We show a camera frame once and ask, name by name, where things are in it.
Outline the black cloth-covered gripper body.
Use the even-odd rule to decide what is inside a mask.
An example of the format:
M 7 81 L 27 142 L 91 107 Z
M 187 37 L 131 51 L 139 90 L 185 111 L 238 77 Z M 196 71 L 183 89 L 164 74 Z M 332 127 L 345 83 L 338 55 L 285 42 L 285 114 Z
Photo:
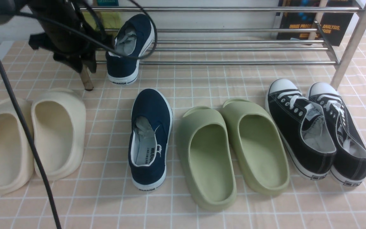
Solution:
M 84 0 L 31 0 L 28 7 L 36 16 L 52 19 L 66 25 L 88 37 L 113 48 L 114 37 L 105 32 L 97 31 L 87 23 L 79 4 L 87 6 Z M 29 46 L 33 50 L 40 48 L 53 52 L 55 61 L 65 64 L 77 73 L 81 73 L 83 66 L 95 73 L 97 62 L 95 52 L 99 49 L 95 45 L 67 29 L 48 22 L 39 21 L 44 32 L 32 34 L 29 37 Z

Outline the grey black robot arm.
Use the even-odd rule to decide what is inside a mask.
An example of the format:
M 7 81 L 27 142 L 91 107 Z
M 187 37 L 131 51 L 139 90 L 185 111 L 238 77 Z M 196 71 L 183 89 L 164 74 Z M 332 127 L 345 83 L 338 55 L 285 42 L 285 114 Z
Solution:
M 52 52 L 78 73 L 84 66 L 95 73 L 96 50 L 113 48 L 112 36 L 85 0 L 0 0 L 0 25 L 14 17 L 36 19 L 44 32 L 30 35 L 29 46 Z

